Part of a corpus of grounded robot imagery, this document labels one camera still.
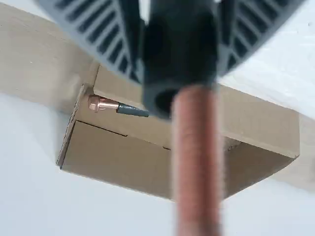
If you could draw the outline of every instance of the white wall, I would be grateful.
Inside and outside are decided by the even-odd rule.
[[[60,171],[66,115],[0,94],[0,235],[170,236],[173,204]],[[223,204],[227,236],[313,236],[315,196],[268,179]]]

